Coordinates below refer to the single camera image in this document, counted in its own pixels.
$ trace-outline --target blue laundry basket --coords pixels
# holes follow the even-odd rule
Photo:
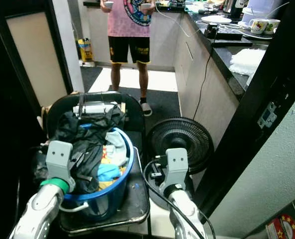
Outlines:
[[[62,211],[74,213],[77,217],[89,221],[103,221],[111,217],[121,205],[127,177],[134,163],[134,150],[131,140],[122,130],[113,128],[112,131],[118,131],[125,141],[129,161],[124,174],[102,191],[79,195],[66,194],[60,207]]]

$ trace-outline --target slipper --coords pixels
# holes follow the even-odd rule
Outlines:
[[[144,116],[151,116],[153,111],[151,109],[151,107],[149,106],[148,103],[142,103],[141,104],[141,107],[142,107],[142,110],[143,110],[143,113],[144,113]]]

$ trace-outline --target black cable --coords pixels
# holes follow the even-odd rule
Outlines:
[[[215,230],[213,229],[213,226],[212,226],[209,218],[201,210],[198,209],[198,212],[199,212],[199,214],[201,214],[206,219],[206,221],[208,222],[208,225],[210,227],[210,230],[211,230],[211,233],[212,233],[212,237],[213,237],[213,239],[216,239]]]
[[[155,190],[148,182],[147,180],[147,177],[146,177],[146,171],[147,171],[147,168],[152,164],[152,163],[155,163],[157,162],[156,160],[153,160],[153,161],[150,161],[146,167],[144,168],[144,172],[143,172],[143,178],[144,178],[144,181],[147,185],[147,187],[152,190],[158,197],[160,197],[161,199],[163,199],[166,203],[168,203],[173,209],[175,209],[181,216],[182,218],[188,223],[189,226],[191,226],[191,228],[195,231],[195,233],[197,234],[197,236],[200,238],[200,239],[204,239],[203,236],[201,235],[201,233],[197,230],[197,228],[193,225],[193,223],[185,216],[184,213],[182,213],[182,211],[177,207],[175,206],[171,201],[169,201],[167,198],[165,198],[163,195],[161,195],[159,192],[157,192],[157,190]],[[201,212],[199,210],[199,212],[205,217],[205,219],[208,221],[208,224],[210,226],[210,229],[212,231],[212,235],[213,235],[213,239],[216,239],[216,236],[215,236],[215,232],[213,230],[213,227],[212,227],[212,224],[210,223],[209,219],[203,214],[203,212]]]
[[[209,58],[208,58],[208,60],[207,60],[206,67],[205,67],[205,77],[204,77],[203,82],[202,82],[201,87],[200,87],[199,100],[198,100],[198,104],[197,104],[197,107],[196,107],[196,110],[195,110],[195,114],[194,114],[193,120],[195,120],[195,116],[196,116],[196,113],[197,113],[198,108],[199,108],[199,105],[200,105],[202,87],[203,87],[203,84],[204,84],[205,81],[206,81],[207,66],[208,66],[208,62],[209,62],[209,60],[210,60],[210,58],[211,58],[211,55],[212,55],[212,52],[213,52],[213,45],[214,45],[214,43],[215,43],[215,41],[216,41],[216,37],[217,37],[217,33],[218,33],[218,31],[219,31],[219,29],[217,30],[216,35],[215,35],[215,37],[214,37],[214,39],[213,39],[213,43],[211,44],[211,50],[210,50]]]
[[[11,231],[8,235],[8,239],[11,239],[11,234],[14,230],[14,228],[16,227],[17,225],[17,221],[18,221],[18,215],[19,215],[19,195],[20,194],[20,176],[18,177],[18,182],[17,182],[17,194],[16,194],[16,208],[15,208],[15,211],[14,211],[14,221],[13,221],[13,225],[12,225],[12,228],[11,228]]]

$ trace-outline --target fan grille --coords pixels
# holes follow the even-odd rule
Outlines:
[[[205,169],[213,152],[208,131],[187,118],[172,118],[156,124],[148,134],[149,155],[164,155],[166,149],[182,147],[187,150],[189,174]]]

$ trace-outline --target white mug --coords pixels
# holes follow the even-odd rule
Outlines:
[[[262,34],[266,29],[268,20],[262,18],[255,18],[249,21],[249,26],[251,26],[251,32],[254,34]]]
[[[143,10],[143,9],[150,8],[151,5],[152,5],[152,4],[150,4],[150,3],[142,3],[142,4],[141,4],[141,9]]]
[[[267,19],[267,20],[268,20],[268,24],[263,33],[272,35],[274,33],[274,29],[278,27],[280,20],[277,20],[277,19]]]
[[[112,2],[112,1],[105,1],[105,2],[104,2],[104,6],[106,6],[107,8],[112,9],[113,2]]]

